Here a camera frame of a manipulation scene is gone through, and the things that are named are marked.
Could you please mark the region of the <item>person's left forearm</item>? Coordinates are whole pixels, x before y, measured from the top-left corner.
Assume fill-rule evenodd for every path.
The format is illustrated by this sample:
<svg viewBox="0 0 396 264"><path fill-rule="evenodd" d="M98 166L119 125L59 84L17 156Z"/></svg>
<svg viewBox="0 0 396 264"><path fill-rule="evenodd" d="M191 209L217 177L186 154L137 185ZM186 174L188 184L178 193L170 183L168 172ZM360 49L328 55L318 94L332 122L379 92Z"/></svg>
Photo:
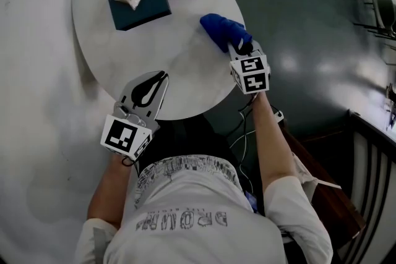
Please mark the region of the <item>person's left forearm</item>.
<svg viewBox="0 0 396 264"><path fill-rule="evenodd" d="M127 193L136 178L136 171L123 163L124 157L113 154L93 194L87 219L100 219L120 229Z"/></svg>

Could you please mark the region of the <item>person's black trousers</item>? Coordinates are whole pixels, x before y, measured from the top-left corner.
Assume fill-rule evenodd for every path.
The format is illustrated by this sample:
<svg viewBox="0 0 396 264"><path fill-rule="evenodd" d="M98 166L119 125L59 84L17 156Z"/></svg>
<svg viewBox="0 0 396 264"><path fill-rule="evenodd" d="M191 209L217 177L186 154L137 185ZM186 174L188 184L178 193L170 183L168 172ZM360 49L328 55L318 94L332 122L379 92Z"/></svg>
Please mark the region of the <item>person's black trousers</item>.
<svg viewBox="0 0 396 264"><path fill-rule="evenodd" d="M226 138L216 133L209 121L198 115L178 121L160 121L153 140L139 157L139 171L165 158L209 155L238 165Z"/></svg>

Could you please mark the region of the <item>dark wooden slatted chair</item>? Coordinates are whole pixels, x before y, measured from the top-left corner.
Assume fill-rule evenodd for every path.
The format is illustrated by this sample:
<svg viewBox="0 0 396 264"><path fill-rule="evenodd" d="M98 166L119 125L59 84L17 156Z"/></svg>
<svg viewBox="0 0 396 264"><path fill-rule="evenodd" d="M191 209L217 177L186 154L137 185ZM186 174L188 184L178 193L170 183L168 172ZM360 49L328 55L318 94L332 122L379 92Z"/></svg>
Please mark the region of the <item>dark wooden slatted chair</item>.
<svg viewBox="0 0 396 264"><path fill-rule="evenodd" d="M305 138L281 130L319 180L312 204L334 248L333 264L396 264L396 140L349 111Z"/></svg>

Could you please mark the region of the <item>blue badge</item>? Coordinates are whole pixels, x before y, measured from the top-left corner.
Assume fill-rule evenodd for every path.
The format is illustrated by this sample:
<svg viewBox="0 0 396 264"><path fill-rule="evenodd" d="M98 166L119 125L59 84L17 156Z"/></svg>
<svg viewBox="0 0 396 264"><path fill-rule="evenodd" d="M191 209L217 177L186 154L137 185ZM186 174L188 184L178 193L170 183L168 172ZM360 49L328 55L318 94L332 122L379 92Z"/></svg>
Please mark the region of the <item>blue badge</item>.
<svg viewBox="0 0 396 264"><path fill-rule="evenodd" d="M248 202L249 202L249 204L250 204L250 206L251 206L253 212L254 212L254 213L257 213L257 212L258 212L258 209L257 209L257 199L256 199L256 196L255 196L254 194L249 193L248 191L245 191L245 196L246 196L246 198L247 198L247 200L248 200Z"/></svg>

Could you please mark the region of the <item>blue cloth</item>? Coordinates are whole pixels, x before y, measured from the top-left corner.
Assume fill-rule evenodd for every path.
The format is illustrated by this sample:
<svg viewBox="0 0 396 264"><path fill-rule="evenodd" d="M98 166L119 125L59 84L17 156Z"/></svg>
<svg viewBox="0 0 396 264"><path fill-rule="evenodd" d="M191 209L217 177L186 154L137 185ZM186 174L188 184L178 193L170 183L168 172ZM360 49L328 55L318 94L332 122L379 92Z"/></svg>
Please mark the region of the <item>blue cloth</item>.
<svg viewBox="0 0 396 264"><path fill-rule="evenodd" d="M224 53L229 52L229 44L238 51L252 46L252 35L239 22L211 13L201 17L200 24Z"/></svg>

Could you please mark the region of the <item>person's right forearm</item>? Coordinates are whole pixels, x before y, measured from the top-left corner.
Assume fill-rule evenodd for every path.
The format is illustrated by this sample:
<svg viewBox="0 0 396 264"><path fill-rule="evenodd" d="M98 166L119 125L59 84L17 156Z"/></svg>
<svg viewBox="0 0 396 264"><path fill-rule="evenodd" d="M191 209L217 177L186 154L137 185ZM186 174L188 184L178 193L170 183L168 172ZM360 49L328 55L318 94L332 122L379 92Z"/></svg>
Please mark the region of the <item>person's right forearm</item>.
<svg viewBox="0 0 396 264"><path fill-rule="evenodd" d="M252 115L262 190L265 192L276 180L295 176L295 163L264 92L259 93L252 102Z"/></svg>

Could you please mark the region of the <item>white round side table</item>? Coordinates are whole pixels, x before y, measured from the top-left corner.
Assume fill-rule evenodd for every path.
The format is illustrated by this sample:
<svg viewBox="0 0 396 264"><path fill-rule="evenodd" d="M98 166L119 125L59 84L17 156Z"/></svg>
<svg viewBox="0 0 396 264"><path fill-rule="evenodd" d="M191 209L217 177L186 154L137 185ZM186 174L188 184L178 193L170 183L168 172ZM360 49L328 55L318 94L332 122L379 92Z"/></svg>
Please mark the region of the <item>white round side table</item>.
<svg viewBox="0 0 396 264"><path fill-rule="evenodd" d="M200 18L216 13L243 22L235 0L170 0L169 4L170 15L119 31L108 0L72 0L81 51L95 79L113 98L144 73L168 73L161 120L204 113L234 89L229 56L210 39Z"/></svg>

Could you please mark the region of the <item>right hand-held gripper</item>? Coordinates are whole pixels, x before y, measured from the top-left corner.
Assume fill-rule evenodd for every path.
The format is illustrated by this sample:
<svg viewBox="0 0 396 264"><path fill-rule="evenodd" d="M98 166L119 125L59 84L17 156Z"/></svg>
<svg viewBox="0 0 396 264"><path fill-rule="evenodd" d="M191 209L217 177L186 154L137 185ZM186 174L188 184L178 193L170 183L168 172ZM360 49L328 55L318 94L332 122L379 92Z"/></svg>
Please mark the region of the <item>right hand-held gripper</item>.
<svg viewBox="0 0 396 264"><path fill-rule="evenodd" d="M231 60L231 74L245 95L269 90L270 66L267 56L256 40L251 41L250 56L240 58L230 42L228 42L228 52Z"/></svg>

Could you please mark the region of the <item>grey chair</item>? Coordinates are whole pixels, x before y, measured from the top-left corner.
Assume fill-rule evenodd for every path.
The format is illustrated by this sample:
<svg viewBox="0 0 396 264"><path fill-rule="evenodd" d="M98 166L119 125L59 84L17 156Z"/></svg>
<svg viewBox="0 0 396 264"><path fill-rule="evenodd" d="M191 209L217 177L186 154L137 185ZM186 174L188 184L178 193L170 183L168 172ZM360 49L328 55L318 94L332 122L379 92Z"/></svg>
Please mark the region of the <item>grey chair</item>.
<svg viewBox="0 0 396 264"><path fill-rule="evenodd" d="M374 12L374 25L356 23L353 25L363 27L375 37L396 41L396 5L393 0L369 0L365 2Z"/></svg>

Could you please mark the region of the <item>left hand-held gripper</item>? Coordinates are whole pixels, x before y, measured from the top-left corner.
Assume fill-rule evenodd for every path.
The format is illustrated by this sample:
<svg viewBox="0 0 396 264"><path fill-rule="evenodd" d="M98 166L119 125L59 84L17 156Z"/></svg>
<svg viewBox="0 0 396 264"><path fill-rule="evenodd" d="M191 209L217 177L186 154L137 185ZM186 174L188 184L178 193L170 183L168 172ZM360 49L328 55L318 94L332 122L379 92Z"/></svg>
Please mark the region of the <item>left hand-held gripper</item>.
<svg viewBox="0 0 396 264"><path fill-rule="evenodd" d="M137 161L154 133L160 128L156 120L169 84L163 70L144 73L129 81L114 104L113 114L108 114L100 144L109 151ZM130 109L147 108L146 116Z"/></svg>

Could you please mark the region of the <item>person's white printed t-shirt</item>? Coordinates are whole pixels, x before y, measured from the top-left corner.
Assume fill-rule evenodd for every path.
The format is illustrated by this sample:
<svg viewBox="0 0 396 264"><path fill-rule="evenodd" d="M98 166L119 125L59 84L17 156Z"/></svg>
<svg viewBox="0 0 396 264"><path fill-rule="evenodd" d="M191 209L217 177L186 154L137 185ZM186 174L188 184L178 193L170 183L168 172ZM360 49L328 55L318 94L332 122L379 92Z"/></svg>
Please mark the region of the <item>person's white printed t-shirt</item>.
<svg viewBox="0 0 396 264"><path fill-rule="evenodd" d="M263 215L253 212L234 167L212 156L151 164L132 193L120 228L84 223L74 264L286 264L285 236L308 264L332 261L329 234L295 176L266 188Z"/></svg>

